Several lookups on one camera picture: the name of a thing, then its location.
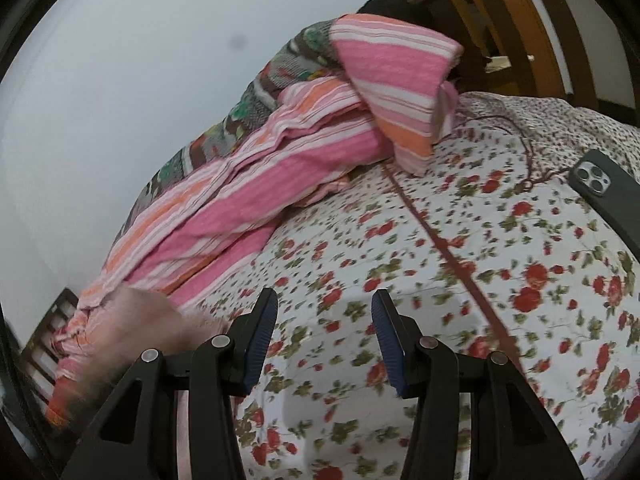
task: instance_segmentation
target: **red rose print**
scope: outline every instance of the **red rose print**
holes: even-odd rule
[[[330,270],[328,273],[320,277],[320,286],[325,286],[334,278],[334,272]]]
[[[549,368],[551,368],[551,357],[540,359],[540,361],[533,365],[531,370],[533,372],[542,373],[549,370]]]
[[[380,361],[373,365],[367,372],[367,386],[382,384],[386,379],[386,368],[384,362]]]
[[[589,377],[582,381],[580,389],[585,395],[591,395],[598,387],[598,379],[600,378],[600,370],[594,368]]]
[[[324,414],[324,421],[325,423],[329,423],[331,422],[332,418],[334,418],[334,413],[336,410],[336,405],[334,404],[332,407],[329,408],[329,410]]]
[[[264,425],[264,411],[262,408],[258,408],[254,411],[254,414],[251,416],[251,420],[258,428],[261,428]]]
[[[379,235],[386,235],[393,228],[394,228],[394,221],[393,220],[389,220],[389,222],[387,222],[385,224],[382,224],[378,228],[378,234]]]
[[[328,465],[314,475],[314,480],[342,480],[342,471],[339,467]]]
[[[370,280],[367,280],[364,284],[364,286],[362,287],[362,290],[364,290],[365,292],[371,292],[372,290],[376,290],[376,288],[378,288],[378,285],[380,284],[382,280],[380,280],[380,278],[371,278]]]
[[[476,272],[476,264],[473,262],[460,262],[460,267],[466,270],[466,272],[468,272],[469,274],[473,274],[474,272]]]
[[[566,354],[571,349],[571,344],[572,341],[569,338],[565,337],[558,345],[558,351],[561,354]]]
[[[620,276],[614,276],[609,282],[609,290],[607,291],[607,299],[610,306],[618,306],[622,301],[622,282]]]
[[[522,216],[530,213],[533,210],[533,206],[529,202],[518,202],[513,206],[511,214],[514,216]]]
[[[452,238],[451,240],[449,240],[449,245],[451,247],[455,247],[459,249],[465,244],[465,240],[466,240],[466,236],[456,236],[455,238]]]
[[[491,347],[489,341],[485,336],[478,336],[471,343],[471,346],[467,349],[466,353],[471,357],[479,357],[485,359],[491,353]]]
[[[342,291],[339,288],[334,288],[334,290],[332,290],[324,298],[322,298],[322,306],[332,306],[332,304],[338,301],[341,297]]]
[[[530,286],[525,286],[520,293],[513,298],[513,307],[520,312],[536,310],[541,303],[540,291]]]
[[[604,276],[598,276],[595,280],[593,280],[593,290],[595,290],[596,294],[602,294],[604,291]]]
[[[628,317],[629,313],[626,310],[622,311],[622,314],[620,314],[620,317],[618,318],[618,330],[623,330],[624,327],[626,326],[626,318]]]
[[[263,442],[260,446],[255,446],[251,454],[258,465],[264,465],[267,462],[267,443]]]
[[[497,180],[487,180],[480,188],[483,193],[493,193],[500,187],[500,182]]]
[[[340,328],[340,321],[336,320],[336,321],[332,321],[331,323],[327,323],[324,326],[324,329],[330,334],[331,332],[335,332],[336,330],[338,330]]]
[[[527,270],[524,273],[524,279],[527,280],[527,284],[531,288],[542,290],[545,287],[546,282],[548,282],[549,277],[544,265],[533,264],[527,267]]]
[[[358,220],[359,224],[364,224],[364,222],[366,222],[367,220],[371,220],[373,218],[373,213],[369,212],[369,213],[364,213],[364,215],[362,215],[360,217],[360,219]]]
[[[631,401],[631,405],[626,409],[625,422],[635,422],[640,415],[640,396],[635,396]]]
[[[600,347],[600,350],[598,351],[598,357],[596,359],[596,364],[598,365],[598,370],[600,370],[601,372],[604,371],[604,369],[607,367],[607,364],[609,364],[609,345],[604,343],[604,345],[602,345]]]
[[[277,430],[273,428],[267,430],[267,443],[269,444],[269,450],[278,449],[280,445],[280,434]]]
[[[619,390],[624,390],[627,386],[629,386],[630,380],[631,380],[631,374],[629,373],[628,368],[625,368],[618,374],[616,379],[613,381],[611,387],[615,392]]]
[[[275,343],[271,344],[269,346],[269,349],[267,350],[267,357],[269,358],[276,355],[280,350],[282,350],[283,346],[284,341],[276,341]]]

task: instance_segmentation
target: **wooden bed frame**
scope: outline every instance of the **wooden bed frame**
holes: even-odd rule
[[[596,0],[607,12],[607,2]],[[566,0],[542,0],[552,23],[573,87],[567,94],[548,31],[532,0],[409,0],[424,3],[438,30],[459,41],[465,48],[458,71],[460,91],[489,91],[498,94],[556,97],[577,107],[587,107],[621,122],[640,125],[640,77],[638,52],[630,33],[616,23],[626,51],[626,62],[634,88],[636,109],[599,99],[589,58],[580,31]],[[486,32],[478,30],[479,12]],[[496,72],[485,70],[492,40],[499,55],[508,57],[510,67]]]
[[[43,412],[51,399],[56,382],[56,367],[62,357],[56,353],[51,343],[51,336],[56,329],[66,325],[73,316],[76,306],[78,306],[78,297],[65,288],[49,307],[20,353],[20,369],[26,375],[25,382],[29,385]]]

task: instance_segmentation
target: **smartphone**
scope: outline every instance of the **smartphone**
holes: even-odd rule
[[[599,150],[589,150],[568,181],[640,260],[640,184]]]

